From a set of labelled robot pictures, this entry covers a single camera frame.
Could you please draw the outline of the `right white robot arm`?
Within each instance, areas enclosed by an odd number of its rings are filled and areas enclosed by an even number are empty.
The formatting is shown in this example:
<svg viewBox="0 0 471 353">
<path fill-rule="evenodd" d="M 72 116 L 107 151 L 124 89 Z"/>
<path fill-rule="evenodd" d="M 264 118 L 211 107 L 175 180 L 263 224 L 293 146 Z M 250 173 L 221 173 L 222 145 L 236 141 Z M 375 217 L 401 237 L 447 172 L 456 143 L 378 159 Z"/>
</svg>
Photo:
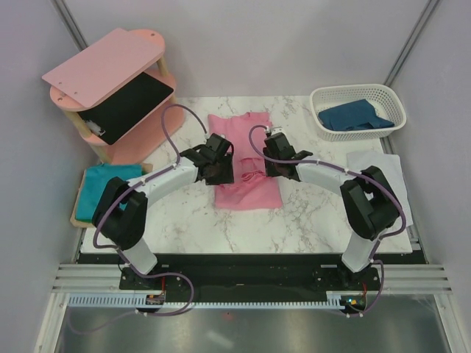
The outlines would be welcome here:
<svg viewBox="0 0 471 353">
<path fill-rule="evenodd" d="M 372 263 L 386 230 L 397 219 L 406 226 L 406 216 L 384 173 L 371 165 L 351 171 L 313 157 L 309 151 L 296 152 L 282 132 L 268 132 L 263 155 L 270 177 L 312 184 L 339 195 L 353 233 L 341 256 L 337 271 L 340 286 L 351 290 L 364 280 L 363 270 Z"/>
</svg>

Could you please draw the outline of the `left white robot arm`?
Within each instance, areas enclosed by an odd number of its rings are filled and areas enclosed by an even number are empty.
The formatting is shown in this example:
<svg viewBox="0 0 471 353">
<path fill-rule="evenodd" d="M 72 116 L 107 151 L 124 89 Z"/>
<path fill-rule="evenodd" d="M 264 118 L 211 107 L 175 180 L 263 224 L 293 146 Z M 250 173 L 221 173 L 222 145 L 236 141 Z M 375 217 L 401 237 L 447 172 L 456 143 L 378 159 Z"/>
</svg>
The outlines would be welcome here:
<svg viewBox="0 0 471 353">
<path fill-rule="evenodd" d="M 103 235 L 135 269 L 136 281 L 156 288 L 161 271 L 157 257 L 144 240 L 148 208 L 165 196 L 196 182 L 206 185 L 234 183 L 234 145 L 212 134 L 205 143 L 177 153 L 174 163 L 134 179 L 110 179 L 92 217 L 95 235 Z"/>
</svg>

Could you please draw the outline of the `pink t-shirt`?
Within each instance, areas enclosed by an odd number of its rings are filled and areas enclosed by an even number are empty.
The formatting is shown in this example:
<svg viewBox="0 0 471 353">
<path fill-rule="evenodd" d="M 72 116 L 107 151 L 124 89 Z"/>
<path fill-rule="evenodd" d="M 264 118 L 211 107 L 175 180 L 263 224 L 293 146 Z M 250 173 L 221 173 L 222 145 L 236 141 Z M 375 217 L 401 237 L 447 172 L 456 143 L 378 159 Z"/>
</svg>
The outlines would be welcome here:
<svg viewBox="0 0 471 353">
<path fill-rule="evenodd" d="M 268 113 L 247 112 L 230 118 L 208 116 L 212 133 L 223 135 L 235 147 L 233 156 L 234 183 L 215 187 L 215 205 L 227 210 L 273 210 L 283 206 L 277 180 L 265 172 L 265 159 L 259 156 L 249 141 L 251 137 L 257 150 L 264 147 L 265 127 L 271 127 Z M 251 135 L 250 129 L 259 125 Z"/>
</svg>

